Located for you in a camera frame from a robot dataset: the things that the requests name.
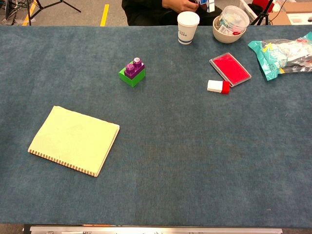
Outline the yellow spiral notebook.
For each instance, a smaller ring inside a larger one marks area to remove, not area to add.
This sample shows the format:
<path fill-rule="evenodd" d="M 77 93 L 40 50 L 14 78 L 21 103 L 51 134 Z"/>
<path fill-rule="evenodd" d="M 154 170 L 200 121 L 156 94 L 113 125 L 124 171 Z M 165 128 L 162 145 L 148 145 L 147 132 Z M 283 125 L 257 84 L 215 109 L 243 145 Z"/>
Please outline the yellow spiral notebook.
<path fill-rule="evenodd" d="M 54 106 L 28 152 L 97 177 L 119 129 L 117 124 Z"/>

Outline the purple two-stud plastic toy brick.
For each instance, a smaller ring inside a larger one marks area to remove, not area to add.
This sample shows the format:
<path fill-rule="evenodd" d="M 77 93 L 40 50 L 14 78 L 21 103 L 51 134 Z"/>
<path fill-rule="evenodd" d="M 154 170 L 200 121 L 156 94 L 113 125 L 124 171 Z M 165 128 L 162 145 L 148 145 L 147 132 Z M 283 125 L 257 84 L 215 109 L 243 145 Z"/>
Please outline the purple two-stud plastic toy brick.
<path fill-rule="evenodd" d="M 128 63 L 125 66 L 124 74 L 129 79 L 134 79 L 141 71 L 145 69 L 145 65 L 142 62 L 141 58 L 136 57 L 132 62 Z"/>

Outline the blue felt table cloth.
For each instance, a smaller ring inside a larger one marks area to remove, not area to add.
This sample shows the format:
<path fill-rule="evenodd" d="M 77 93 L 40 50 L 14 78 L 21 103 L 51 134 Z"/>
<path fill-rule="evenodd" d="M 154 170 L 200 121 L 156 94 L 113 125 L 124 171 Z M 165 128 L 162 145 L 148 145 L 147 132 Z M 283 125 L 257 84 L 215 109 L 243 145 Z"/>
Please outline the blue felt table cloth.
<path fill-rule="evenodd" d="M 0 223 L 312 228 L 312 73 L 267 81 L 248 47 L 308 32 L 0 26 Z M 224 53 L 252 76 L 229 94 L 207 90 Z M 28 153 L 55 105 L 120 126 L 98 177 Z"/>

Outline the white paper cup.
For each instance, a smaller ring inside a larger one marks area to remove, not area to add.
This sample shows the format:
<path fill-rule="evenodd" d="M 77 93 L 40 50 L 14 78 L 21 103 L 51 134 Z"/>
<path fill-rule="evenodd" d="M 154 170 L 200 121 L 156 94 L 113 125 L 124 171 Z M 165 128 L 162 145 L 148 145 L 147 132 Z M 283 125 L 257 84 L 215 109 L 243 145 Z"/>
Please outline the white paper cup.
<path fill-rule="evenodd" d="M 181 12 L 177 16 L 178 23 L 178 42 L 188 45 L 193 41 L 200 17 L 191 11 Z"/>

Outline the person in black clothing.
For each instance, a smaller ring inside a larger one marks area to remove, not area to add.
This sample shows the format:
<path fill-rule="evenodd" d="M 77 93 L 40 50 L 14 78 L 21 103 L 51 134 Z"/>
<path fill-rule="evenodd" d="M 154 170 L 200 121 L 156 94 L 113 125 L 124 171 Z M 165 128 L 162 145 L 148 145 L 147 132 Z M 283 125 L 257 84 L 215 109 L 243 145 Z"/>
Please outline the person in black clothing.
<path fill-rule="evenodd" d="M 121 4 L 129 26 L 166 26 L 177 25 L 179 13 L 162 7 L 162 0 L 122 0 Z M 195 11 L 200 17 L 200 26 L 211 26 L 213 20 L 221 14 L 218 7 L 207 13 L 199 5 Z"/>

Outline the beige bowl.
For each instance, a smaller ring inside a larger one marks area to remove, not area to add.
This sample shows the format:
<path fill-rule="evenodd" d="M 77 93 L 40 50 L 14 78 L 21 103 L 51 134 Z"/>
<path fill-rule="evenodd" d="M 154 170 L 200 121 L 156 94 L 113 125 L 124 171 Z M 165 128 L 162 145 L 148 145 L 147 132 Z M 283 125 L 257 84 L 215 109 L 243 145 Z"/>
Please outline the beige bowl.
<path fill-rule="evenodd" d="M 215 18 L 213 21 L 213 36 L 214 38 L 225 44 L 233 43 L 239 40 L 243 34 L 246 32 L 247 28 L 244 28 L 243 31 L 232 31 L 226 25 L 220 23 L 220 16 Z"/>

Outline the blue white puzzle toy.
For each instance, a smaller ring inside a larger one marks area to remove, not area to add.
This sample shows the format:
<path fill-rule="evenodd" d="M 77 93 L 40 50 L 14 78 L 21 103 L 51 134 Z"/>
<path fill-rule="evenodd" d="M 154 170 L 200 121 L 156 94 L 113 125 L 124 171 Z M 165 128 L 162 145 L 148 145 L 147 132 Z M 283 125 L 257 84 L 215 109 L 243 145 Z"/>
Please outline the blue white puzzle toy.
<path fill-rule="evenodd" d="M 215 11 L 215 0 L 195 0 L 195 2 L 207 13 Z"/>

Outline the clear plastic container with lid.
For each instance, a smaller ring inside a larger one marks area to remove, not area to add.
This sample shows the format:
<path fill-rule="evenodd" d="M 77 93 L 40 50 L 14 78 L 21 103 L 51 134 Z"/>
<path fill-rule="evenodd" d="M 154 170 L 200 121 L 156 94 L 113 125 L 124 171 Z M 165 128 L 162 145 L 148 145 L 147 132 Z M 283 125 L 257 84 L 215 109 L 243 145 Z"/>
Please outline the clear plastic container with lid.
<path fill-rule="evenodd" d="M 226 6 L 217 19 L 216 28 L 225 35 L 239 35 L 250 24 L 248 15 L 239 7 Z"/>

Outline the teal plastic snack bag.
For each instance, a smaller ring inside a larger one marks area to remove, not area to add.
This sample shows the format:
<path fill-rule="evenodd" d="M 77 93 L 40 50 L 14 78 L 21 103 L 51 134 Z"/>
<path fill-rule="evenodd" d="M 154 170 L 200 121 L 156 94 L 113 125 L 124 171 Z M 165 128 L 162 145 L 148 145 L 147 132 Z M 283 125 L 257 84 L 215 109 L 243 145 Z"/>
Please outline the teal plastic snack bag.
<path fill-rule="evenodd" d="M 267 81 L 279 74 L 312 72 L 312 32 L 295 40 L 270 39 L 248 44 Z"/>

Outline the white plastic basket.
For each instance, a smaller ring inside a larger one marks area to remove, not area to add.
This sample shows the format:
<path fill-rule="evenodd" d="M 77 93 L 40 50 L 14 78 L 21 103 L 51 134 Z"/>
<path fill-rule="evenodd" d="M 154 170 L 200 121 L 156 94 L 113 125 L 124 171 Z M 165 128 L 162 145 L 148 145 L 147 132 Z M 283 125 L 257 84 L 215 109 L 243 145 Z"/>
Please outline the white plastic basket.
<path fill-rule="evenodd" d="M 252 23 L 257 18 L 256 13 L 248 6 L 245 0 L 239 0 L 239 8 L 248 15 L 250 23 Z"/>

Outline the black tripod beside boxes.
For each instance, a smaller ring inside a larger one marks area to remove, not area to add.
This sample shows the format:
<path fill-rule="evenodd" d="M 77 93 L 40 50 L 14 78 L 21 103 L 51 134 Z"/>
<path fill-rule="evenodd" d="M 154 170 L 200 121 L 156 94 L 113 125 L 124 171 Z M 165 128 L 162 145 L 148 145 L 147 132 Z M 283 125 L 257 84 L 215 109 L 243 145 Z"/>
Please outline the black tripod beside boxes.
<path fill-rule="evenodd" d="M 273 0 L 269 0 L 266 8 L 264 9 L 263 12 L 261 12 L 251 23 L 250 25 L 255 25 L 257 23 L 257 25 L 260 25 L 261 22 L 263 21 L 263 19 L 265 19 L 265 24 L 269 25 L 269 14 L 268 14 L 268 10 L 271 7 L 273 3 Z"/>

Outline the red box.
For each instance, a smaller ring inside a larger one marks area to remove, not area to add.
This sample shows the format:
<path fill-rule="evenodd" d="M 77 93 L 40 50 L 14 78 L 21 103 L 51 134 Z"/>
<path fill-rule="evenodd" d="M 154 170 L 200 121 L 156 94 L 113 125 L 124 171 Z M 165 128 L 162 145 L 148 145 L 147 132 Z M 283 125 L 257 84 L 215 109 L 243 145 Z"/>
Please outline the red box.
<path fill-rule="evenodd" d="M 272 9 L 274 7 L 273 0 L 253 0 L 250 8 L 255 7 L 256 11 L 264 12 L 265 9 L 267 8 L 269 2 L 271 3 L 271 5 L 269 6 L 267 13 L 270 13 L 270 12 L 272 12 Z"/>

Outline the brown cardboard box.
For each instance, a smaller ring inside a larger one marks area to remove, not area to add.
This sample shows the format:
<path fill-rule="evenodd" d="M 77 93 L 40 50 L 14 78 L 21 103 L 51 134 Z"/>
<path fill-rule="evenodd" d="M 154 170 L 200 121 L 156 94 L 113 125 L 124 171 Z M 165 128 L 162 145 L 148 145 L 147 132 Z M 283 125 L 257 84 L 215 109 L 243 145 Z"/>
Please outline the brown cardboard box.
<path fill-rule="evenodd" d="M 269 13 L 269 23 L 271 25 L 291 25 L 286 12 L 271 12 Z"/>

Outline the black tripod with thin legs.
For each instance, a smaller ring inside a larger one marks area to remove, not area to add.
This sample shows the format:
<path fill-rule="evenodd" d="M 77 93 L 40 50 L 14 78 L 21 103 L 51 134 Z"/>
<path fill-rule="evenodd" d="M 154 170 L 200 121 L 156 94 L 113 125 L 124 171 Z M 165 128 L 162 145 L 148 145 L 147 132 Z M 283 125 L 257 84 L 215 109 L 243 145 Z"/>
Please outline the black tripod with thin legs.
<path fill-rule="evenodd" d="M 31 15 L 30 13 L 30 0 L 26 0 L 26 8 L 27 8 L 27 17 L 28 19 L 26 20 L 26 24 L 31 26 L 32 23 L 31 23 L 31 20 L 41 11 L 43 11 L 44 9 L 47 9 L 49 7 L 52 7 L 52 6 L 55 6 L 55 5 L 58 5 L 58 4 L 61 4 L 61 3 L 64 3 L 66 4 L 67 6 L 71 7 L 72 9 L 78 11 L 79 13 L 81 13 L 81 11 L 79 9 L 77 9 L 76 7 L 72 6 L 71 4 L 69 4 L 68 2 L 66 2 L 65 0 L 57 0 L 56 2 L 54 3 L 51 3 L 49 5 L 46 5 L 46 6 L 42 6 L 40 1 L 39 0 L 32 0 L 32 3 L 34 4 L 34 6 L 38 7 L 39 9 L 33 14 Z"/>

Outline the aluminium profile rail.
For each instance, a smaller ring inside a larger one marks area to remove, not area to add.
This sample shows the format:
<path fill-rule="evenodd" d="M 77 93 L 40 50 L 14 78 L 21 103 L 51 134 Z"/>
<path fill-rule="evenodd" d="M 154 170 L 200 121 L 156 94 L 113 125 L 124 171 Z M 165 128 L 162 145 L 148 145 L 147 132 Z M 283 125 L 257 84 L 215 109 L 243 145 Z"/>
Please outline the aluminium profile rail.
<path fill-rule="evenodd" d="M 31 226 L 30 234 L 283 234 L 269 228 Z"/>

